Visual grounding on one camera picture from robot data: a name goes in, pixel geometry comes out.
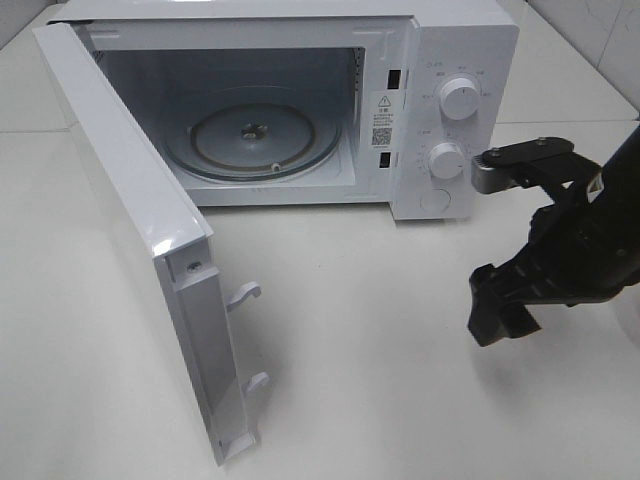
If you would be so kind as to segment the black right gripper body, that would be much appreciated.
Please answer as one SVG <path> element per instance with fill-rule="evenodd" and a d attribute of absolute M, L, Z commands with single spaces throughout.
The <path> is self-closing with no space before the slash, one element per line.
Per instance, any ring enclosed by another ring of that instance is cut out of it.
<path fill-rule="evenodd" d="M 609 165 L 602 179 L 599 196 L 540 243 L 545 303 L 600 303 L 639 283 L 639 166 Z"/>

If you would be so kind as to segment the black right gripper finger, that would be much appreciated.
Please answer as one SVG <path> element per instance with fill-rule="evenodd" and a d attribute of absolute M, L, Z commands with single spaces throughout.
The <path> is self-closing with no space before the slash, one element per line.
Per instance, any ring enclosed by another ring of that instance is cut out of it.
<path fill-rule="evenodd" d="M 538 331 L 540 325 L 527 307 L 565 299 L 565 289 L 542 268 L 530 249 L 519 251 L 499 266 L 476 268 L 469 284 L 472 306 L 467 328 L 481 347 Z"/>

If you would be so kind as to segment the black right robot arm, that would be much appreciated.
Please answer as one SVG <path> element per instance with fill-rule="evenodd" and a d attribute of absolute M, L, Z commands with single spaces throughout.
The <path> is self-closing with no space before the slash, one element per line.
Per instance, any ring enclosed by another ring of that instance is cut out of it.
<path fill-rule="evenodd" d="M 637 132 L 605 165 L 559 137 L 492 148 L 473 159 L 472 184 L 481 194 L 540 187 L 552 200 L 512 259 L 470 276 L 468 329 L 480 346 L 538 331 L 530 305 L 602 303 L 638 283 Z"/>

